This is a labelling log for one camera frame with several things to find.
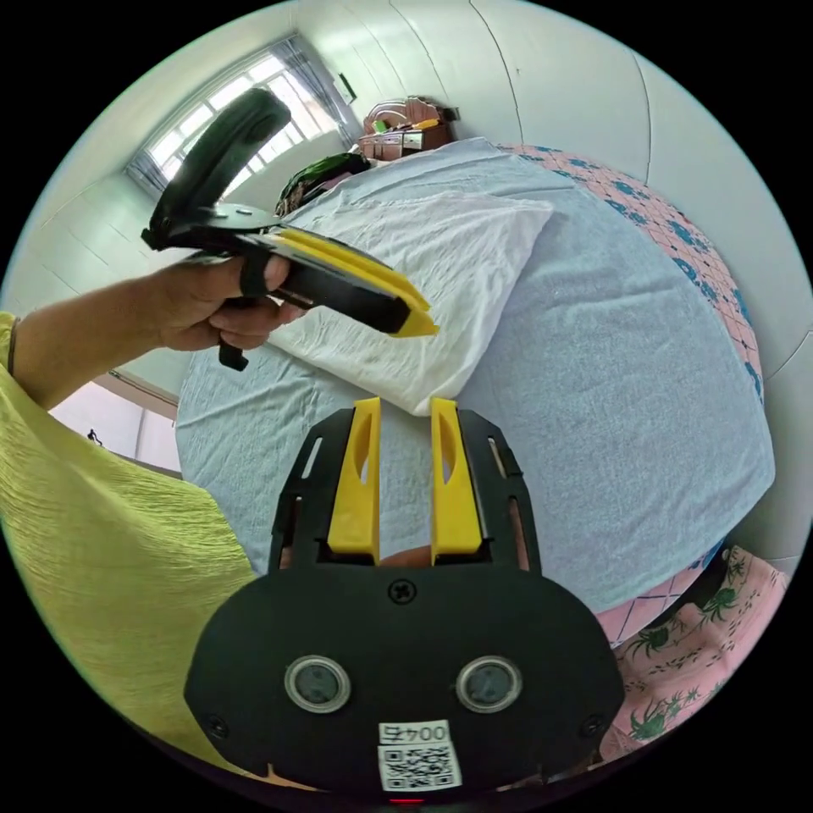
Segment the light blue bedsheet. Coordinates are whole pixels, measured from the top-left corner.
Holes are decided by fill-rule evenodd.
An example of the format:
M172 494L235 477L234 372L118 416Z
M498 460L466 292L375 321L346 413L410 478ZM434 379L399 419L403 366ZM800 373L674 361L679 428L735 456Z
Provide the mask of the light blue bedsheet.
M701 558L765 493L771 439L721 320L641 230L573 181L461 141L363 173L334 194L459 190L551 201L488 351L459 396L499 425L525 472L545 575L593 611ZM184 477L207 489L257 572L307 431L369 397L264 347L244 373L196 354L180 396ZM429 541L429 423L384 404L381 550Z

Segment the window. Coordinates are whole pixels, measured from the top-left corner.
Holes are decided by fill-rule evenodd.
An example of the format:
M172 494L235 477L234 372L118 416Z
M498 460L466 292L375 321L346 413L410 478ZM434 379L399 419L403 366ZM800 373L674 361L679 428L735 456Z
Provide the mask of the window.
M289 108L291 121L237 175L226 190L226 195L255 173L262 172L285 150L336 129L336 123L324 112L313 94L277 58L268 55L257 57L237 76L231 75L223 85L209 90L205 97L186 108L178 122L147 148L167 181L173 179L215 115L240 94L256 86L269 88Z

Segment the bag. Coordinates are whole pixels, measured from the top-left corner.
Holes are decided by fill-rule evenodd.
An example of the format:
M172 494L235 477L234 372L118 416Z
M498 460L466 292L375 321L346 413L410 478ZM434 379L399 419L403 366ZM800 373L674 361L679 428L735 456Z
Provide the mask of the bag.
M340 152L312 163L297 172L285 185L279 194L274 214L280 218L291 214L325 192L322 184L335 180L340 175L358 174L370 169L370 166L370 162L358 152Z

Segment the pink patterned cloth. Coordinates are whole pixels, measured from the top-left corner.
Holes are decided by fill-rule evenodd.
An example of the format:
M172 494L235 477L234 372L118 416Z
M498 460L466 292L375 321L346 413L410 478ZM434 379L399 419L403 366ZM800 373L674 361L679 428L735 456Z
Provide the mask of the pink patterned cloth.
M646 231L692 280L722 319L762 400L760 357L748 309L722 258L699 229L671 203L627 174L548 147L497 146L583 184ZM652 623L686 592L703 572L714 552L716 549L710 551L704 560L695 562L648 593L599 613L599 621L611 643L619 646Z
M616 760L671 731L702 708L765 632L788 577L740 548L726 551L722 586L704 606L686 604L666 624L617 650L626 699L600 754Z

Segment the screw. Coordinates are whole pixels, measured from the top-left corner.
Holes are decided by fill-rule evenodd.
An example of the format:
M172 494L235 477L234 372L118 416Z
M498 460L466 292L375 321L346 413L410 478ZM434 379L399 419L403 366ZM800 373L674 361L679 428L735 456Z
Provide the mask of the screw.
M207 720L209 733L218 739L226 739L229 736L229 727L218 716L212 714Z
M589 739L594 737L604 727L604 717L600 714L590 715L579 728L579 736Z
M387 594L396 604L409 604L418 595L418 588L405 578L399 578L390 585Z

